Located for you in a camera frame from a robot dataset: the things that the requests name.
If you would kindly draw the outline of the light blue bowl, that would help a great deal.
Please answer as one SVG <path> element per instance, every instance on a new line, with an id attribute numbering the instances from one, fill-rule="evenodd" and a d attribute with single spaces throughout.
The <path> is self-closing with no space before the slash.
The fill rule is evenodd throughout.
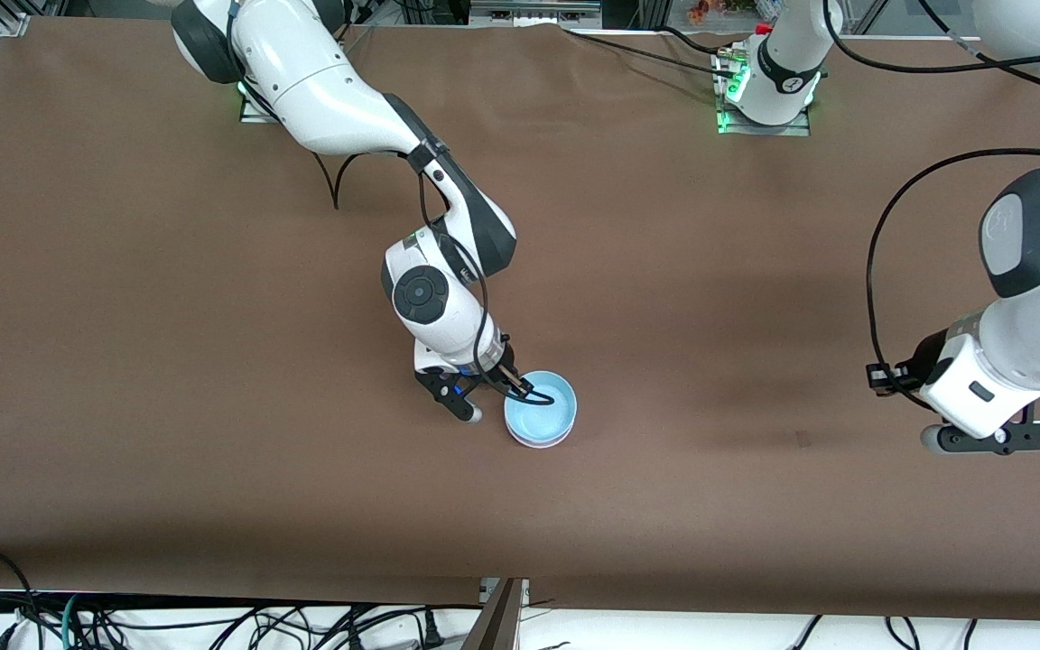
<path id="1" fill-rule="evenodd" d="M 523 379 L 532 384 L 532 393 L 523 402 L 505 399 L 505 427 L 513 440 L 525 447 L 554 447 L 575 424 L 578 400 L 574 388 L 564 376 L 548 370 L 536 370 Z"/>

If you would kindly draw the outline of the brown table cover sheet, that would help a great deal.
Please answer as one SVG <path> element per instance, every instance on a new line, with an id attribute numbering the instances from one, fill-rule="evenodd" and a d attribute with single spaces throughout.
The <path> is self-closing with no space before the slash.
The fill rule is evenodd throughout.
<path id="1" fill-rule="evenodd" d="M 925 449 L 864 378 L 863 283 L 913 173 L 1040 147 L 1040 88 L 837 55 L 812 134 L 764 137 L 556 26 L 350 59 L 515 223 L 490 310 L 573 431 L 521 447 L 495 392 L 466 424 L 416 383 L 380 283 L 421 225 L 404 161 L 333 209 L 165 21 L 32 21 L 0 41 L 0 553 L 34 588 L 1040 618 L 1040 452 Z"/>

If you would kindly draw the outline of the dark table frame post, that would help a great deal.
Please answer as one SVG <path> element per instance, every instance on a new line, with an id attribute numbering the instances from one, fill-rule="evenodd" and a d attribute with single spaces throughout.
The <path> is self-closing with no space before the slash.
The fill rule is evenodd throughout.
<path id="1" fill-rule="evenodd" d="M 460 650 L 517 650 L 520 614 L 531 604 L 528 579 L 484 579 L 487 601 Z"/>

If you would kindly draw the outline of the aluminium profile bar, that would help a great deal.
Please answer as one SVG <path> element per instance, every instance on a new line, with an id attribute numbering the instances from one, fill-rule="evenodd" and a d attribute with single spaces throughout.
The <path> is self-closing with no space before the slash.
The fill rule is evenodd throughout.
<path id="1" fill-rule="evenodd" d="M 0 38 L 21 36 L 35 15 L 42 15 L 42 6 L 34 0 L 0 0 Z"/>

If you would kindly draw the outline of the metal rail with sockets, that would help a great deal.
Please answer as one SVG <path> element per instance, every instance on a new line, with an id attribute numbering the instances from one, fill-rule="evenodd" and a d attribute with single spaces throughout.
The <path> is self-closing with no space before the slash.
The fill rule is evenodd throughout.
<path id="1" fill-rule="evenodd" d="M 602 29 L 601 0 L 469 0 L 470 26 L 531 26 L 539 23 Z"/>

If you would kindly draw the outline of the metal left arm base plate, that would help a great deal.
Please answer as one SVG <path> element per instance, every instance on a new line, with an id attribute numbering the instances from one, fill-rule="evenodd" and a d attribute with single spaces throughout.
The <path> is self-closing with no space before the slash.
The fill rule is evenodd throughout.
<path id="1" fill-rule="evenodd" d="M 777 90 L 762 71 L 752 70 L 747 51 L 719 49 L 710 57 L 716 71 L 726 71 L 714 81 L 718 131 L 722 135 L 807 136 L 809 105 L 821 81 L 816 73 L 809 81 L 792 78 L 794 92 Z"/>

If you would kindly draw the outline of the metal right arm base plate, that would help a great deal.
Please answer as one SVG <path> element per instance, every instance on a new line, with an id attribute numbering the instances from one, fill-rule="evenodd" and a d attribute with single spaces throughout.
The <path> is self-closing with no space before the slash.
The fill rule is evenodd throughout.
<path id="1" fill-rule="evenodd" d="M 236 88 L 242 95 L 240 122 L 285 125 L 284 120 L 276 114 L 272 104 L 260 94 L 260 90 L 256 90 L 252 83 L 241 79 L 237 82 Z"/>

